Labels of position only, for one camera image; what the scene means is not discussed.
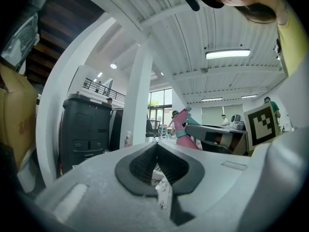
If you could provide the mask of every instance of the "plastic bottle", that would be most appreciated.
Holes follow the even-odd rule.
[[[127,135],[125,139],[125,147],[130,147],[130,146],[132,146],[131,132],[127,130]]]

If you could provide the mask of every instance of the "fluorescent light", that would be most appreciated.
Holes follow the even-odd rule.
[[[245,96],[242,96],[241,98],[244,99],[244,98],[252,98],[252,97],[255,97],[257,95],[245,95]]]
[[[249,54],[250,54],[249,49],[213,51],[213,52],[206,53],[206,59],[228,58],[228,57],[247,57]]]
[[[202,99],[202,102],[210,102],[210,101],[220,101],[223,98],[210,98],[210,99]]]

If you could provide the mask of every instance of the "brown cardboard box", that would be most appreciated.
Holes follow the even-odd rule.
[[[26,77],[0,63],[0,142],[13,148],[17,169],[35,139],[36,99]]]

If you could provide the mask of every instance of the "person in white shirt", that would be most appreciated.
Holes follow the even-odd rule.
[[[224,127],[228,127],[228,125],[230,124],[225,116],[225,114],[222,114],[222,119],[223,119],[223,123],[222,123],[222,126]]]

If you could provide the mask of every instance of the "black storage cabinet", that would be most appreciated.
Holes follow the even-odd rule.
[[[60,159],[63,173],[93,156],[109,150],[112,106],[80,94],[63,103]]]

